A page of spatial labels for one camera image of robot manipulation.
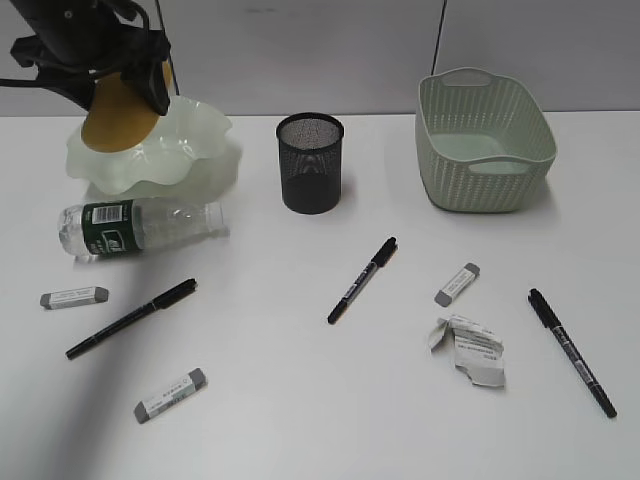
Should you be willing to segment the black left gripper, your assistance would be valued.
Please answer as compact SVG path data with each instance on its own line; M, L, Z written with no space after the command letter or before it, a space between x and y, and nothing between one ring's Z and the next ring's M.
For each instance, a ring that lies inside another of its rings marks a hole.
M151 27L136 1L13 1L32 34L14 41L10 54L23 68L39 70L46 90L89 111L96 81L122 72L122 81L160 116L170 99L165 78L170 43Z

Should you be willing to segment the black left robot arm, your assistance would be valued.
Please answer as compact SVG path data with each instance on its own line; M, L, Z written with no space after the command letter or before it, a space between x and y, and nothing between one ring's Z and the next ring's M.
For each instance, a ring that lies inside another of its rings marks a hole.
M153 29L135 1L14 1L32 36L14 41L10 54L34 79L3 78L5 88L46 89L84 110L97 82L118 74L155 113L167 114L170 100L163 64L170 43Z

